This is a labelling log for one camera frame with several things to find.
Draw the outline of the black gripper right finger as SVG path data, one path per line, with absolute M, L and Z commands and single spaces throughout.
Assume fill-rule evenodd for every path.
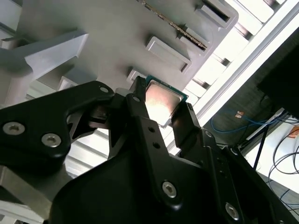
M 179 103 L 171 123 L 180 157 L 204 172 L 206 224 L 292 224 L 294 216 L 238 150 L 220 148 L 199 125 L 191 104 Z

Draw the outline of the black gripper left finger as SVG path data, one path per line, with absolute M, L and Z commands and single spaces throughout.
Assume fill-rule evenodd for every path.
M 104 128 L 110 140 L 107 161 L 134 155 L 156 200 L 178 210 L 178 181 L 158 125 L 149 118 L 145 92 L 140 77 L 125 96 L 92 81 L 2 109 L 0 163 L 31 177 L 50 176 L 62 168 L 72 142 Z

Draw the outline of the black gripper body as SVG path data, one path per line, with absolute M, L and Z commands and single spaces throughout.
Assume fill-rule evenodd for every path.
M 142 164 L 132 154 L 106 161 L 66 184 L 57 194 L 51 224 L 222 224 L 207 180 L 196 164 L 172 156 L 182 196 L 180 210 L 162 206 Z

